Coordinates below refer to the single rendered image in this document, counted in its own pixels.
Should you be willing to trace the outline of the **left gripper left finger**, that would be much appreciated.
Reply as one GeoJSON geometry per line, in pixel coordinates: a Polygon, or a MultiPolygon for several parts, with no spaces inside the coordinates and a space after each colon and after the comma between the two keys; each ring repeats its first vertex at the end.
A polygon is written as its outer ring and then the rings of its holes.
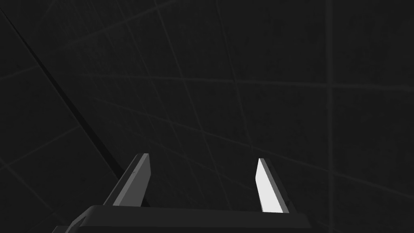
{"type": "Polygon", "coordinates": [[[136,154],[104,205],[140,207],[150,176],[149,154],[136,154]]]}

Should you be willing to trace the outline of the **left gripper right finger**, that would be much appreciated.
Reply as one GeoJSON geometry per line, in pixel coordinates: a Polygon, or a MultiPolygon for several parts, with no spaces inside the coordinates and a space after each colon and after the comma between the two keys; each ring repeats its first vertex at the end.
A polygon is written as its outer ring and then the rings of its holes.
{"type": "Polygon", "coordinates": [[[293,202],[269,158],[259,158],[255,182],[263,212],[296,213],[293,202]]]}

